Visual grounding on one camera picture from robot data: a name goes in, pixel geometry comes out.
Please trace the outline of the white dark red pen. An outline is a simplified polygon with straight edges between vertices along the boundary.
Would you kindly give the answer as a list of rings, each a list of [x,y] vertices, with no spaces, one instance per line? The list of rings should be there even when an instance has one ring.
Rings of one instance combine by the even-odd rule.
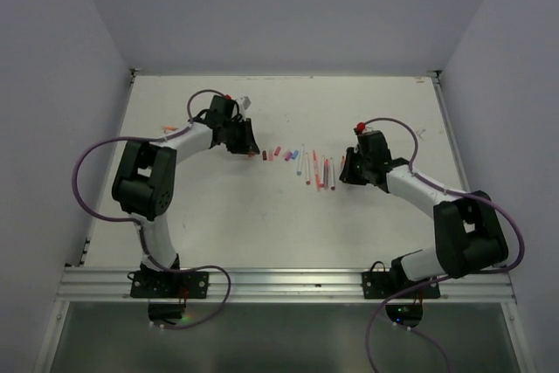
[[[332,158],[328,159],[328,185],[330,190],[335,190],[335,163]]]

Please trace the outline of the mauve barrel red pen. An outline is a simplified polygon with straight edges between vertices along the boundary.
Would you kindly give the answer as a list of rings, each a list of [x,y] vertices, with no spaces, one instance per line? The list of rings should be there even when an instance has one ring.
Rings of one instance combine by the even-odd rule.
[[[331,163],[330,160],[327,158],[324,163],[324,180],[323,180],[324,188],[328,190],[332,186],[331,182]]]

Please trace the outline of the pink capped pen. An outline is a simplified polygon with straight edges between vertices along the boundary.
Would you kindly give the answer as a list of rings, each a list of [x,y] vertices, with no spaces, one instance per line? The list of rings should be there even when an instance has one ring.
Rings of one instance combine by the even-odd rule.
[[[327,158],[325,156],[323,156],[322,159],[321,159],[321,183],[320,183],[320,187],[322,189],[325,189],[324,184],[323,184],[323,180],[324,180],[324,163],[325,163],[326,159]]]

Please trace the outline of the white purple pen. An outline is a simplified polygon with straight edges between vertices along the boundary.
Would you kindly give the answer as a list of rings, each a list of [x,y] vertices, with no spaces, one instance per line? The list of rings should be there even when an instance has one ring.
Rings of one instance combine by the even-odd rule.
[[[305,178],[306,178],[306,185],[311,184],[311,165],[310,165],[310,158],[308,152],[305,153]]]

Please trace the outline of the white blue pen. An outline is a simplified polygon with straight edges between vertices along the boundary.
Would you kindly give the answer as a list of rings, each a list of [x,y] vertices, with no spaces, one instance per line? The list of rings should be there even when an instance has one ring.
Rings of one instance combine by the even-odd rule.
[[[296,174],[301,176],[304,169],[304,160],[305,160],[305,144],[302,143],[300,146],[298,159],[297,159],[297,171]]]

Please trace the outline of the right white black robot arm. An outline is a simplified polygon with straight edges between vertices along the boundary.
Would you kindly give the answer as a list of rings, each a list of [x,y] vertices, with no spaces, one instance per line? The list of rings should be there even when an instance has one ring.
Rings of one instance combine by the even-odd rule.
[[[487,194],[444,193],[433,181],[421,181],[408,160],[394,158],[382,132],[357,128],[355,134],[357,145],[346,151],[340,181],[371,184],[403,199],[433,222],[432,248],[391,261],[389,285],[394,294],[409,296],[422,280],[444,275],[459,279],[507,259],[507,241],[495,209],[487,204]]]

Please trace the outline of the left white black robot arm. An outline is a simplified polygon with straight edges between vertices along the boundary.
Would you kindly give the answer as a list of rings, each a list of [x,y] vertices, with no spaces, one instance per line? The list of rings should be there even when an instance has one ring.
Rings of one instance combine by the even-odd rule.
[[[150,285],[161,296],[182,285],[179,257],[172,244],[167,210],[174,195],[176,167],[186,159],[224,145],[234,155],[258,155],[259,147],[246,116],[251,101],[217,91],[208,108],[190,114],[183,128],[158,139],[126,140],[112,186],[112,197],[136,225],[141,265],[153,270]]]

